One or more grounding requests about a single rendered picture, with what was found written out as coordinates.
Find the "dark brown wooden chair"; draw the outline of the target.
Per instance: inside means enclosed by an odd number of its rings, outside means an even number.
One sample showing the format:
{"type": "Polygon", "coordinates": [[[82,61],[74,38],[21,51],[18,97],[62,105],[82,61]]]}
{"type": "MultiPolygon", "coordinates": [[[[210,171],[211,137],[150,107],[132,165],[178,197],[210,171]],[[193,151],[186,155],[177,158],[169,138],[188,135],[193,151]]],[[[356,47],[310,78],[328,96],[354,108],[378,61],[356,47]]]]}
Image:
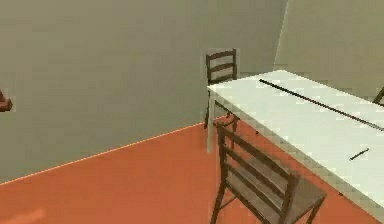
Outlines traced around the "dark brown wooden chair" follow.
{"type": "Polygon", "coordinates": [[[384,103],[381,102],[383,97],[384,97],[384,86],[381,88],[381,90],[379,91],[379,93],[377,94],[377,96],[374,98],[372,102],[374,104],[384,107],[384,103]]]}
{"type": "MultiPolygon", "coordinates": [[[[231,49],[206,54],[205,66],[208,86],[236,80],[238,78],[237,50],[231,49]]],[[[231,126],[233,131],[237,130],[237,122],[239,121],[239,118],[220,102],[212,101],[210,90],[207,90],[207,93],[208,100],[203,127],[208,131],[206,150],[211,152],[212,146],[210,125],[216,125],[214,121],[215,108],[218,107],[222,109],[226,113],[226,118],[231,117],[231,120],[225,122],[224,126],[231,126]]]]}
{"type": "Polygon", "coordinates": [[[210,224],[227,206],[230,191],[261,224],[296,224],[307,216],[312,224],[326,199],[326,192],[298,175],[270,154],[242,137],[216,125],[220,159],[220,184],[210,224]]]}

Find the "white table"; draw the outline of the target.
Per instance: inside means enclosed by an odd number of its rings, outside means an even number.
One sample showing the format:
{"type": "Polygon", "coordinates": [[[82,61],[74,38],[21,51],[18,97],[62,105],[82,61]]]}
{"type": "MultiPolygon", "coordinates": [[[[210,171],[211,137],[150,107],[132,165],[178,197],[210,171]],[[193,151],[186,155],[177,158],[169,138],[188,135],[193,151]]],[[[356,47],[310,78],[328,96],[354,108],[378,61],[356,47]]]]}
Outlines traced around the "white table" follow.
{"type": "Polygon", "coordinates": [[[294,91],[384,127],[384,108],[276,70],[211,85],[218,101],[371,216],[384,223],[384,131],[259,82],[294,91]],[[350,161],[353,155],[370,150],[350,161]]]}

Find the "long black rod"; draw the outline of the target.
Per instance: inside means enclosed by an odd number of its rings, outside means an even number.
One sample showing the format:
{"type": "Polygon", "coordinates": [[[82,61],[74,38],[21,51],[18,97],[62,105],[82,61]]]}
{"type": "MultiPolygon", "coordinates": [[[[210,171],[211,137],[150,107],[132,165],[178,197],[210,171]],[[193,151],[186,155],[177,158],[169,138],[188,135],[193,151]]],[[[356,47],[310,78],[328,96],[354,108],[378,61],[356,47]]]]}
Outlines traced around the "long black rod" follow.
{"type": "Polygon", "coordinates": [[[360,123],[362,123],[362,124],[365,124],[365,125],[368,125],[368,126],[374,128],[374,129],[377,129],[377,130],[380,130],[380,131],[384,131],[384,127],[380,127],[380,126],[378,126],[378,125],[376,125],[376,124],[374,124],[374,123],[368,122],[368,121],[366,121],[366,120],[363,120],[363,119],[361,119],[361,118],[358,118],[358,117],[353,116],[353,115],[351,115],[351,114],[348,114],[348,113],[346,113],[346,112],[343,112],[343,111],[341,111],[341,110],[338,110],[338,109],[336,109],[336,108],[334,108],[334,107],[328,106],[328,105],[326,105],[326,104],[323,104],[323,103],[321,103],[321,102],[318,102],[318,101],[316,101],[316,100],[313,100],[313,99],[311,99],[311,98],[308,98],[308,97],[306,97],[306,96],[304,96],[304,95],[301,95],[301,94],[299,94],[299,93],[296,93],[296,92],[294,92],[294,91],[288,90],[288,89],[286,89],[286,88],[284,88],[284,87],[281,87],[281,86],[279,86],[279,85],[273,84],[272,82],[266,81],[266,80],[264,80],[264,79],[259,79],[259,82],[261,82],[261,83],[263,83],[263,84],[266,84],[266,85],[268,85],[268,86],[271,86],[271,87],[273,87],[273,88],[275,88],[275,89],[278,89],[278,90],[280,90],[280,91],[286,92],[286,93],[288,93],[288,94],[290,94],[290,95],[293,95],[293,96],[295,96],[295,97],[297,97],[297,98],[303,99],[303,100],[305,100],[305,101],[311,102],[311,103],[313,103],[313,104],[316,104],[316,105],[318,105],[318,106],[321,106],[321,107],[326,108],[326,109],[328,109],[328,110],[331,110],[331,111],[333,111],[333,112],[336,112],[336,113],[338,113],[338,114],[341,114],[341,115],[343,115],[343,116],[345,116],[345,117],[348,117],[348,118],[350,118],[350,119],[352,119],[352,120],[356,120],[356,121],[358,121],[358,122],[360,122],[360,123]]]}

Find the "small black pen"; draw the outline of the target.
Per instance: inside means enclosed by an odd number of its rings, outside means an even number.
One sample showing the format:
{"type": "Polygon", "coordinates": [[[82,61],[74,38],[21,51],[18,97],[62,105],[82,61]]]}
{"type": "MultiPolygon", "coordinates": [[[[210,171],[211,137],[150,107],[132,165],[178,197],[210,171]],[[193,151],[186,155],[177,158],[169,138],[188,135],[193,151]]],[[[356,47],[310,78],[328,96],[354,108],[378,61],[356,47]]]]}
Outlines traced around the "small black pen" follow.
{"type": "Polygon", "coordinates": [[[349,158],[349,160],[352,161],[352,160],[356,159],[357,157],[363,155],[364,153],[368,152],[369,150],[370,150],[370,149],[367,148],[367,149],[365,149],[365,150],[363,150],[363,151],[361,151],[361,152],[359,152],[359,153],[353,155],[351,158],[349,158]]]}

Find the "reddish brown object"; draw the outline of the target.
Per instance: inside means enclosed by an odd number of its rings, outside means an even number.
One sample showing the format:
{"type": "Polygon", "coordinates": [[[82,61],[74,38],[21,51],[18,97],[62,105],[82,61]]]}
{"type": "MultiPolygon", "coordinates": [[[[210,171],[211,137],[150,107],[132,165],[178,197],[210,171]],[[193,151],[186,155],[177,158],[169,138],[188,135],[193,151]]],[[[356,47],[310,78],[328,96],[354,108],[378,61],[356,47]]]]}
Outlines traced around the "reddish brown object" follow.
{"type": "Polygon", "coordinates": [[[9,98],[6,98],[0,90],[0,112],[10,111],[12,107],[12,101],[9,98]]]}

